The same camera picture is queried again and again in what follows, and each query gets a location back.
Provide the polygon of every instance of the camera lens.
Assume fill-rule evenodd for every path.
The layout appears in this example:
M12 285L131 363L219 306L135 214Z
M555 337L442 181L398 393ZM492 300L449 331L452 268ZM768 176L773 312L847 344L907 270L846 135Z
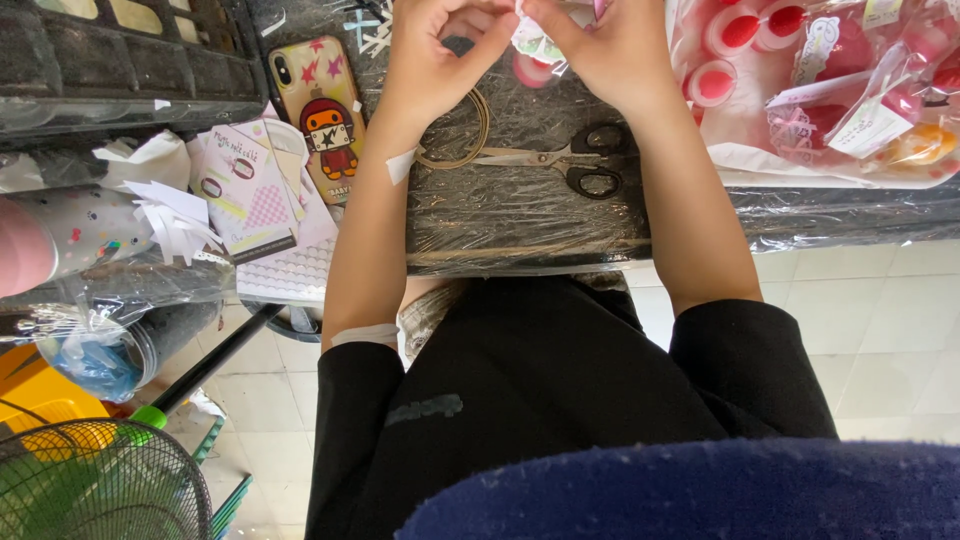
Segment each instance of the camera lens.
M281 57L274 58L274 67L276 68L276 77L280 80L280 83L284 86L293 83L293 77L290 76L290 68L287 67L287 61Z

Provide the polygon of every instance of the black pole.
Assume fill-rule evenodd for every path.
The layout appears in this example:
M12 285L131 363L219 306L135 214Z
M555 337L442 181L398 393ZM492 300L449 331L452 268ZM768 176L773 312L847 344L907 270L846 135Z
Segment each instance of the black pole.
M218 369L223 367L231 356L243 348L254 334L260 331L271 319L283 309L282 304L267 304L262 307L240 328L227 336L220 345L210 351L190 371L177 379L165 392L160 394L152 406L163 411L167 416L180 407L183 400L190 397L200 385L206 382Z

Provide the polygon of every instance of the black sleeve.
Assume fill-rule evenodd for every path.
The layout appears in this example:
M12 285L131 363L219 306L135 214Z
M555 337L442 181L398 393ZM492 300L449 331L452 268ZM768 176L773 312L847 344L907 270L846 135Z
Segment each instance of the black sleeve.
M731 436L837 437L800 327L779 307L691 307L674 323L670 355Z
M387 406L403 378L396 351L353 342L320 357L307 538L346 538Z

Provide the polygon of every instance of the star print phone case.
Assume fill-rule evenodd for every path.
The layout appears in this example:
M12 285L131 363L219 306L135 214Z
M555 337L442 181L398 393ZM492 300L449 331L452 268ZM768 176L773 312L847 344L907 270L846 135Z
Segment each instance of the star print phone case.
M340 41L325 36L270 53L280 100L303 134L306 171L329 205L345 203L363 150L364 122Z

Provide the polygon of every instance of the white tile floor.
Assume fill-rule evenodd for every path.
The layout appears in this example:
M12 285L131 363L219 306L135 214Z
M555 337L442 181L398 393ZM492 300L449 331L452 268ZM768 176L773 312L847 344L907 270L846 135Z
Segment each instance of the white tile floor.
M764 298L800 321L845 439L960 444L960 241L830 248L755 257ZM648 335L666 346L673 314L653 264L626 272ZM164 366L173 380L248 317L228 306ZM303 537L320 346L264 330L204 389L229 414L203 466L214 508L245 473L255 483L230 538ZM207 424L169 431L193 449Z

